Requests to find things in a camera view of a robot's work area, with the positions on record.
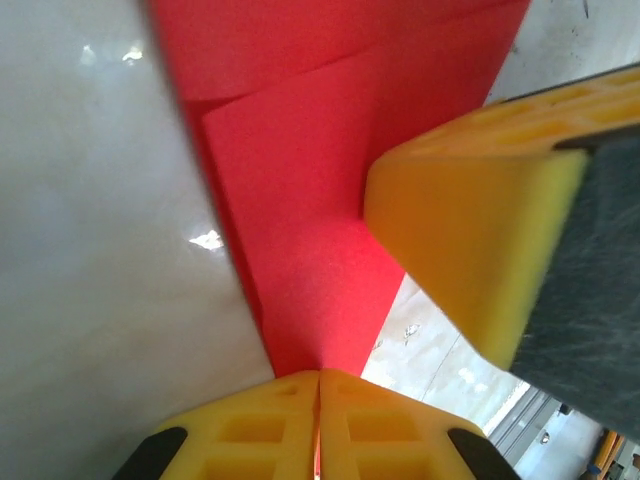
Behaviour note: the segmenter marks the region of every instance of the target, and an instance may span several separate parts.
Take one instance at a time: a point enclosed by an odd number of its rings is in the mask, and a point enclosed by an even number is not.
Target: red foam sheet
[[[228,104],[217,105],[217,87],[210,102],[185,103],[277,375],[361,372],[402,277],[361,220],[366,171],[385,150],[482,104],[527,3],[477,1],[473,13],[378,38]],[[268,55],[274,42],[247,48]],[[174,55],[172,71],[184,75]],[[220,68],[218,60],[202,66]],[[240,80],[236,92],[251,83]],[[199,98],[178,86],[183,99]]]
[[[154,0],[183,98],[235,98],[399,35],[512,0]],[[514,18],[492,28],[511,29]]]

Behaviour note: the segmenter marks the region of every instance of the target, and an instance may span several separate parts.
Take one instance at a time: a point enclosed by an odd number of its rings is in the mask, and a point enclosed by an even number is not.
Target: white glossy surface
[[[489,98],[514,97],[640,61],[640,0],[532,0]]]
[[[110,478],[271,368],[138,3],[0,2],[0,46],[0,478]]]

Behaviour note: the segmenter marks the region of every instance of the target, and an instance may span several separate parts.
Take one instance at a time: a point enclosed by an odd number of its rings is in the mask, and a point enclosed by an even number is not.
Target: foam pad
[[[361,220],[366,171],[385,150],[482,104],[528,2],[402,2],[391,20],[384,12],[393,2],[382,10],[312,2],[300,11],[286,3],[266,17],[282,17],[283,28],[266,20],[269,27],[258,28],[244,17],[255,12],[237,4],[198,15],[182,4],[153,5],[276,374],[359,374],[403,273]],[[340,12],[351,12],[357,27],[348,35]],[[209,29],[213,16],[224,29]],[[388,20],[388,28],[373,28]],[[231,48],[217,35],[233,29],[242,34]],[[335,43],[340,35],[350,40]],[[297,42],[313,61],[290,48]],[[191,50],[217,43],[218,56]],[[233,57],[234,48],[239,66],[223,55]],[[279,83],[225,103],[271,82]]]
[[[505,3],[524,2],[154,0],[151,8],[181,95],[212,100],[246,95],[398,36]],[[517,10],[517,15],[496,11],[491,24],[467,24],[458,34],[513,33],[522,7]]]

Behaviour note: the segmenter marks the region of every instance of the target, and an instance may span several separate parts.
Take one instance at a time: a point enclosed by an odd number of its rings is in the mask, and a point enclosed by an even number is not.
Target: yellow plastic block
[[[582,152],[396,158],[369,172],[373,235],[487,360],[508,369],[587,165]]]
[[[320,373],[323,480],[474,480],[448,437],[475,425],[338,370]]]
[[[161,480],[309,480],[317,440],[318,372],[302,372],[165,422],[188,436]]]

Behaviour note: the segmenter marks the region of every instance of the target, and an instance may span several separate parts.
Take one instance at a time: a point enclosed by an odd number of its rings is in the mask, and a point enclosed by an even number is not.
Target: rectangular hole
[[[552,90],[549,93],[545,93],[542,95],[541,99],[549,106],[555,106],[560,103],[568,102],[570,100],[575,100],[577,98],[586,97],[593,93],[592,90],[586,87],[567,87],[560,88],[558,90]]]
[[[272,480],[275,460],[266,458],[215,457],[207,465],[206,480]]]
[[[503,145],[515,145],[518,143],[527,143],[541,138],[555,138],[564,133],[570,132],[571,129],[564,122],[541,122],[537,125],[530,125],[523,128],[512,129],[496,138],[498,143]]]
[[[605,108],[587,113],[587,116],[598,123],[604,124],[637,121],[640,116],[640,101],[607,105]]]
[[[360,480],[429,480],[420,458],[361,457],[357,465]]]
[[[272,415],[243,415],[228,420],[218,436],[221,442],[280,443],[285,419]]]
[[[640,68],[634,69],[628,73],[614,74],[611,78],[606,79],[606,83],[617,87],[637,81],[640,81]]]
[[[471,121],[475,124],[497,122],[530,112],[533,108],[532,105],[524,102],[498,104],[472,115]]]
[[[396,412],[349,412],[352,442],[413,442],[420,439],[407,415]]]

